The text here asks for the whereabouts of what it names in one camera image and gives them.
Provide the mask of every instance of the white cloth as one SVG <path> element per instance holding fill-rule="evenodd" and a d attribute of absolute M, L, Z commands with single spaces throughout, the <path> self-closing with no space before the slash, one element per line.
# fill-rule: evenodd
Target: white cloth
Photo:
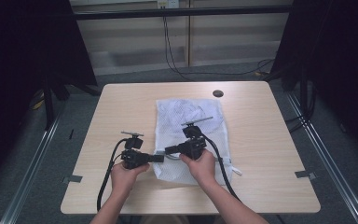
<path fill-rule="evenodd" d="M 224 160 L 228 180 L 231 180 L 232 165 L 228 148 L 227 127 L 224 121 L 222 108 L 218 100 L 212 99 L 166 99 L 157 100 L 158 118 L 156 126 L 156 149 L 155 154 L 160 154 L 165 147 L 177 146 L 187 140 L 183 133 L 186 127 L 182 124 L 197 119 L 206 119 L 195 123 L 200 130 L 219 149 L 219 154 Z M 216 154 L 213 147 L 206 142 L 209 151 Z M 156 177 L 161 180 L 194 184 L 197 181 L 191 175 L 188 167 L 180 159 L 178 154 L 173 154 L 176 160 L 165 157 L 164 162 L 153 164 Z M 215 178 L 220 185 L 225 185 L 224 178 L 218 161 L 215 165 Z"/>

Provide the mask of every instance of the mounted camera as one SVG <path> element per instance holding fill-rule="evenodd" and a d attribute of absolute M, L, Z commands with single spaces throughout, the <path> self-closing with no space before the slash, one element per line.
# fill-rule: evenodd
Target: mounted camera
<path fill-rule="evenodd" d="M 127 133 L 127 134 L 131 134 L 132 138 L 127 139 L 126 144 L 124 146 L 125 149 L 124 151 L 121 152 L 121 159 L 124 161 L 124 167 L 126 169 L 131 170 L 148 162 L 164 162 L 164 156 L 162 155 L 149 155 L 147 153 L 143 153 L 133 149 L 133 148 L 136 149 L 141 148 L 142 143 L 144 141 L 138 137 L 143 136 L 142 134 L 139 133 Z"/>
<path fill-rule="evenodd" d="M 198 119 L 182 124 L 187 125 L 187 127 L 183 129 L 183 133 L 188 140 L 177 146 L 166 147 L 165 154 L 171 155 L 179 152 L 187 155 L 192 160 L 197 160 L 202 155 L 202 150 L 206 148 L 206 142 L 201 129 L 198 126 L 194 126 L 194 123 L 204 121 L 206 119 Z"/>

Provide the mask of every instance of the black bar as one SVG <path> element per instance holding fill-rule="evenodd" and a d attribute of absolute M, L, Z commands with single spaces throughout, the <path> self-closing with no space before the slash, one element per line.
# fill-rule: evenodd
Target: black bar
<path fill-rule="evenodd" d="M 165 8 L 165 9 L 142 9 L 128 11 L 95 11 L 77 12 L 74 14 L 31 15 L 29 17 L 41 17 L 45 19 L 67 20 L 106 20 L 150 17 L 180 17 L 180 16 L 208 16 L 208 15 L 235 15 L 235 14 L 267 14 L 302 12 L 310 10 L 311 6 L 267 6 L 267 7 L 204 7 L 204 8 Z"/>

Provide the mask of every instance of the wooden table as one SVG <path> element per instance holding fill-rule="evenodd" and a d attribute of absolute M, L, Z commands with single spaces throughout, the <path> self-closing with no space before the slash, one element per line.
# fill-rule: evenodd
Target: wooden table
<path fill-rule="evenodd" d="M 221 98 L 213 91 L 224 93 Z M 296 178 L 304 166 L 266 82 L 180 82 L 109 84 L 103 89 L 73 175 L 62 201 L 65 214 L 95 214 L 97 195 L 116 143 L 144 133 L 141 151 L 155 145 L 157 99 L 218 99 L 225 117 L 233 165 L 231 185 L 240 199 L 257 213 L 316 213 L 320 204 L 308 178 Z M 111 191 L 110 181 L 103 202 Z M 198 186 L 157 180 L 153 169 L 138 176 L 121 214 L 217 214 Z"/>

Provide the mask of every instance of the person's left hand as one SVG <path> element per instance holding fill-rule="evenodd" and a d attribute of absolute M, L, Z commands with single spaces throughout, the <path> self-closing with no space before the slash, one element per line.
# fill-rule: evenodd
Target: person's left hand
<path fill-rule="evenodd" d="M 114 165 L 112 172 L 110 173 L 112 179 L 112 193 L 114 192 L 128 197 L 138 174 L 146 172 L 149 167 L 150 164 L 147 163 L 132 170 L 128 170 L 124 168 L 123 162 Z"/>

